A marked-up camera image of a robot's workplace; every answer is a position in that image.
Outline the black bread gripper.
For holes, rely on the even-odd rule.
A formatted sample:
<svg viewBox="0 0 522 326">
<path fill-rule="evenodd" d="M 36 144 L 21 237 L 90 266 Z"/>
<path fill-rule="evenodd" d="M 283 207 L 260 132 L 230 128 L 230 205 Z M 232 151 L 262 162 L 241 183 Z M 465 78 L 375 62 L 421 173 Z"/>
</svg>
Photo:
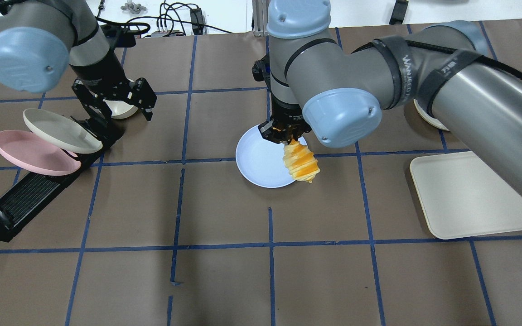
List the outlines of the black bread gripper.
<svg viewBox="0 0 522 326">
<path fill-rule="evenodd" d="M 261 138 L 273 143 L 290 144 L 312 131 L 303 117 L 302 107 L 283 101 L 271 101 L 269 120 L 258 125 Z"/>
</svg>

